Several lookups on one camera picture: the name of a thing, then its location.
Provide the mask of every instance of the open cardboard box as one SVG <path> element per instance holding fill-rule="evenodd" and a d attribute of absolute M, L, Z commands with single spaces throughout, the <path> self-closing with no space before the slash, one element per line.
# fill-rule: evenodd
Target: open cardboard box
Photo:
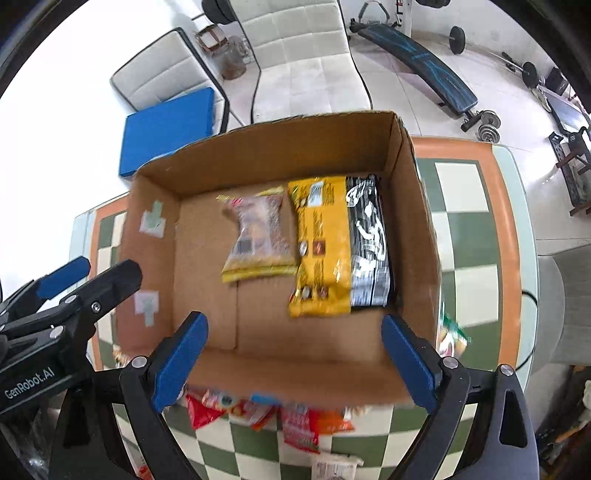
<path fill-rule="evenodd" d="M 397 289 L 391 309 L 294 319 L 287 305 L 295 277 L 222 283 L 238 226 L 223 214 L 219 194 L 369 173 L 381 178 Z M 294 247 L 296 223 L 287 197 L 281 216 Z M 124 353 L 148 355 L 192 310 L 207 316 L 209 340 L 190 385 L 320 407 L 404 403 L 408 393 L 382 346 L 382 318 L 395 309 L 418 336 L 436 339 L 436 241 L 411 140 L 392 112 L 255 124 L 150 161 L 134 177 L 120 258 L 138 262 L 144 275 L 142 290 L 117 309 Z M 138 306 L 150 295 L 157 298 L 153 314 Z"/>

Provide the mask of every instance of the checkered tablecloth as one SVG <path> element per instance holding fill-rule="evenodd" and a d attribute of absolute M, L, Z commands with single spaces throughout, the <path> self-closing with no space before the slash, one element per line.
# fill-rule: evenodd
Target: checkered tablecloth
<path fill-rule="evenodd" d="M 476 161 L 418 159 L 426 187 L 437 247 L 443 270 L 446 313 L 472 338 L 462 356 L 467 367 L 494 369 L 501 342 L 501 263 L 491 203 Z M 125 212 L 100 217 L 96 252 L 97 273 L 114 265 Z M 117 343 L 114 314 L 98 322 L 100 359 L 115 366 L 112 349 Z M 137 446 L 125 409 L 115 406 L 124 439 L 132 453 Z M 475 413 L 466 408 L 439 478 L 453 473 Z M 355 417 L 355 432 L 320 438 L 320 446 L 334 453 L 350 453 L 364 460 L 356 480 L 385 480 L 418 433 L 426 413 L 422 408 L 375 406 Z M 173 406 L 165 419 L 204 480 L 309 480 L 310 458 L 284 444 L 281 425 L 274 419 L 261 432 L 228 419 L 194 432 L 187 409 Z"/>

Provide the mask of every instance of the gray stool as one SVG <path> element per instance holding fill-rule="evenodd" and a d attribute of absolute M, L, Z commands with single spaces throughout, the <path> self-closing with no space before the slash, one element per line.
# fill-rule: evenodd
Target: gray stool
<path fill-rule="evenodd" d="M 546 363 L 591 365 L 591 245 L 539 256 L 532 372 Z"/>

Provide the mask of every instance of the screw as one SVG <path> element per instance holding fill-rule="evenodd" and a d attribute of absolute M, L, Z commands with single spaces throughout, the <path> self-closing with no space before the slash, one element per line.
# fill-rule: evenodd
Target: screw
<path fill-rule="evenodd" d="M 514 373 L 513 367 L 510 365 L 502 364 L 500 370 L 501 370 L 501 373 L 503 375 L 506 375 L 507 377 L 510 377 Z"/>
<path fill-rule="evenodd" d="M 134 368 L 145 367 L 148 363 L 148 359 L 144 356 L 137 356 L 131 361 L 131 366 Z"/>
<path fill-rule="evenodd" d="M 452 356 L 447 356 L 443 359 L 443 365 L 445 365 L 448 368 L 457 368 L 459 362 Z"/>
<path fill-rule="evenodd" d="M 49 338 L 53 338 L 53 339 L 58 338 L 63 331 L 64 331 L 63 325 L 58 325 L 57 327 L 55 327 L 51 331 L 51 333 L 49 334 Z"/>

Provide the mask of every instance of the white tufted cushion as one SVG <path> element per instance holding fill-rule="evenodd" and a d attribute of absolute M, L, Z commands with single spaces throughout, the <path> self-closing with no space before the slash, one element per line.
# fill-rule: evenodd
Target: white tufted cushion
<path fill-rule="evenodd" d="M 111 82 L 136 110 L 211 87 L 215 99 L 212 131 L 218 134 L 226 99 L 203 65 L 180 32 L 171 30 L 117 70 Z"/>
<path fill-rule="evenodd" d="M 230 0 L 261 68 L 253 121 L 371 109 L 337 0 Z"/>

